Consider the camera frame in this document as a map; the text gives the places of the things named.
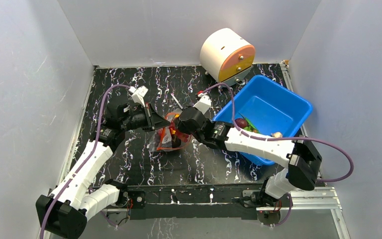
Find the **light purple grape bunch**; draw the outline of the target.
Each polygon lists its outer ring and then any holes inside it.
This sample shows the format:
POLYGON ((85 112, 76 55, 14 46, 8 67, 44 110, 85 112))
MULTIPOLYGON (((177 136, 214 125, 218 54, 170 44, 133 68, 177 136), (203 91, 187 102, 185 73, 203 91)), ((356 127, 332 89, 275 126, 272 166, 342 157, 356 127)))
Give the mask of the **light purple grape bunch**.
POLYGON ((181 142, 188 142, 190 135, 176 130, 175 137, 179 139, 181 142))

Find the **clear zip top bag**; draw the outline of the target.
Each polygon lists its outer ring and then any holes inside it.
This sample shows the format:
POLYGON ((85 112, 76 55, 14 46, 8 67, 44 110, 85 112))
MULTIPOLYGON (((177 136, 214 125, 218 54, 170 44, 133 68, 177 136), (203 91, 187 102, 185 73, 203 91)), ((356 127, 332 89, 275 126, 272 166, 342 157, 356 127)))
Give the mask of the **clear zip top bag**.
POLYGON ((175 151, 186 147, 190 143, 192 136, 188 142, 181 142, 175 137, 176 130, 174 119, 178 118, 181 112, 182 111, 180 109, 176 109, 165 115, 165 119, 170 121, 171 124, 168 127, 157 130, 153 134, 150 142, 148 143, 148 149, 150 152, 175 151))

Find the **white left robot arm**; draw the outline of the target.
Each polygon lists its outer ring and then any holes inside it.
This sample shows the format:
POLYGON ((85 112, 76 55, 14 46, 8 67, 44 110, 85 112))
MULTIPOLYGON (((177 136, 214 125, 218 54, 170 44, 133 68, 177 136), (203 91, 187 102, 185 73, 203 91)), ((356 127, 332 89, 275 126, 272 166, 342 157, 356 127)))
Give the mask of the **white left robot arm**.
POLYGON ((98 171, 115 153, 129 130, 157 131, 170 122, 160 116, 150 103, 119 105, 114 115, 104 115, 100 109, 98 124, 90 141, 63 181, 48 196, 41 195, 36 210, 41 224, 39 237, 45 231, 66 239, 77 239, 85 230, 88 220, 110 205, 130 209, 139 193, 128 192, 126 184, 107 180, 90 192, 98 171))

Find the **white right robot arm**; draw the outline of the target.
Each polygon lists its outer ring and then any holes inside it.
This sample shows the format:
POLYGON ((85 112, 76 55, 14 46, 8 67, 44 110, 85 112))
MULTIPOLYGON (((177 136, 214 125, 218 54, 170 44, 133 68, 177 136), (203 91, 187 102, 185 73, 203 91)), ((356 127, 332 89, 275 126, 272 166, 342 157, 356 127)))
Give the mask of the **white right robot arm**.
POLYGON ((240 129, 229 122, 211 121, 195 107, 188 107, 174 120, 176 130, 192 135, 212 149, 243 152, 273 161, 283 167, 268 178, 260 192, 261 202, 273 206, 286 193, 314 190, 321 157, 307 138, 272 138, 240 129))

